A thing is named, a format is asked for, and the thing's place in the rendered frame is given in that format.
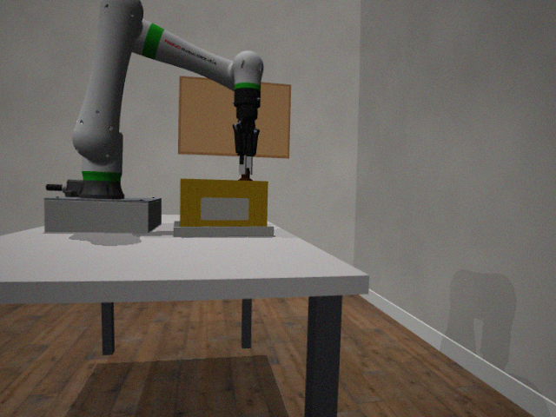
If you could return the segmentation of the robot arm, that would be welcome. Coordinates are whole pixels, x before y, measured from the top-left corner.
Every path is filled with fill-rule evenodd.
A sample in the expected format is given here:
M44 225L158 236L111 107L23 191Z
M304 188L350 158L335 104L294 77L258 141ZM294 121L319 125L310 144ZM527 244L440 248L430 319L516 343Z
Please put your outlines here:
M47 190L70 197L124 199L119 128L131 52L195 72L233 91L235 87L236 108L261 107L264 66L258 54L246 50L230 61L144 20L140 0L101 0L94 61L72 134L82 156L83 180L47 184Z

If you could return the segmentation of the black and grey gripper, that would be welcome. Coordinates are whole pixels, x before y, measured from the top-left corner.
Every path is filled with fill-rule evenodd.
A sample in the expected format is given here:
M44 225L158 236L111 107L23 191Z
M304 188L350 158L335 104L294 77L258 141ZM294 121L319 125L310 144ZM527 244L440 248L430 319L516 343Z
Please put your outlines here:
M239 156L239 175L246 175L247 168L253 174L253 156L256 155L257 141L260 130L255 127L258 109L241 106L236 109L237 124L233 124L235 132L235 152ZM249 123L250 124L249 124Z

